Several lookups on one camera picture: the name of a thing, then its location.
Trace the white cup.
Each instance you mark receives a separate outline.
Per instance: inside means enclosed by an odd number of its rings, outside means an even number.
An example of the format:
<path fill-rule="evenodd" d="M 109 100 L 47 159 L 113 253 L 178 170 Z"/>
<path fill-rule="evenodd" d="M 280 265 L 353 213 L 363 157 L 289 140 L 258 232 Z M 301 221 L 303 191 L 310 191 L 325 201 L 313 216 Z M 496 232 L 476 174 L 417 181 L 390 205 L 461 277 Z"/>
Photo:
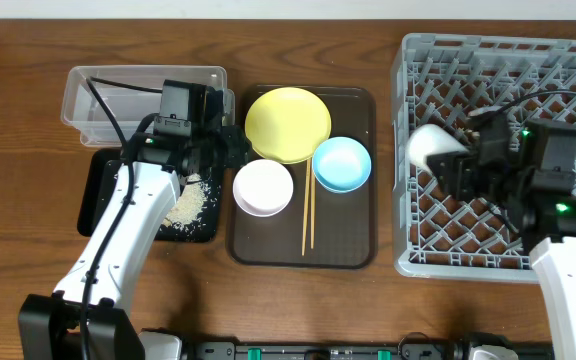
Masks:
<path fill-rule="evenodd" d="M 441 127 L 434 124 L 422 125 L 412 132 L 406 145 L 406 156 L 410 163 L 432 173 L 427 164 L 429 156 L 447 153 L 467 153 L 468 149 Z"/>

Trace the white bowl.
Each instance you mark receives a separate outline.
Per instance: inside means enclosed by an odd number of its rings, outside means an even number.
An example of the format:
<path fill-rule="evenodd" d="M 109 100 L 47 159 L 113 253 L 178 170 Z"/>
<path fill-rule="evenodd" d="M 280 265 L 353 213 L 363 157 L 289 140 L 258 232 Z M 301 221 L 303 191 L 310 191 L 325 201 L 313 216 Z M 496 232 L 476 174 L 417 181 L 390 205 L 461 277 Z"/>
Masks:
<path fill-rule="evenodd" d="M 293 179 L 287 168 L 268 159 L 254 160 L 241 168 L 233 182 L 237 206 L 255 217 L 271 217 L 291 201 Z"/>

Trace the pile of rice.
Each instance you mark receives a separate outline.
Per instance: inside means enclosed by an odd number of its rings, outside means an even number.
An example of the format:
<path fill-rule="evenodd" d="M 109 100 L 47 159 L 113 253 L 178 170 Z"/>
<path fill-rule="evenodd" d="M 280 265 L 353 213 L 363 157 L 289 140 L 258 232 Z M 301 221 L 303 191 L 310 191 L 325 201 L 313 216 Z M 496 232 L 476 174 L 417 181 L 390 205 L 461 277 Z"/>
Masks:
<path fill-rule="evenodd" d="M 177 203 L 164 218 L 163 225 L 184 233 L 203 228 L 202 212 L 207 209 L 209 191 L 209 185 L 199 174 L 189 176 Z"/>

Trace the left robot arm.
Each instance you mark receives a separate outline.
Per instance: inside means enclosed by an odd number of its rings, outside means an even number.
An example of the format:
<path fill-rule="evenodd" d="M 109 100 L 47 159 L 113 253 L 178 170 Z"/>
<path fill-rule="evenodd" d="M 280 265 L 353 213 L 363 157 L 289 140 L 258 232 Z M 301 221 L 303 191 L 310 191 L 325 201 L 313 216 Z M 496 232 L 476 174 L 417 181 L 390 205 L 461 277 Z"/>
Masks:
<path fill-rule="evenodd" d="M 250 144 L 240 127 L 223 125 L 223 91 L 167 80 L 157 92 L 159 111 L 145 116 L 131 137 L 117 134 L 122 165 L 84 251 L 51 295 L 31 294 L 20 309 L 27 359 L 183 356 L 179 337 L 133 327 L 136 283 L 187 178 L 242 167 Z"/>

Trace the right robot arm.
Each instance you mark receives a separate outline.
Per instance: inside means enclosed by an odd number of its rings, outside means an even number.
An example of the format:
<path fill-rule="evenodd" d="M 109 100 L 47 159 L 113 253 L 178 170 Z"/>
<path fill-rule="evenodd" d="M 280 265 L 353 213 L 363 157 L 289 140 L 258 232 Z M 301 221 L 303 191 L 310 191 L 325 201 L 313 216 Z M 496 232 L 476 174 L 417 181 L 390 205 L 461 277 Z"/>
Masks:
<path fill-rule="evenodd" d="M 576 128 L 527 120 L 513 151 L 504 116 L 486 113 L 473 123 L 479 137 L 470 147 L 437 125 L 421 126 L 408 158 L 455 200 L 484 199 L 506 211 L 537 275 L 555 356 L 576 359 Z"/>

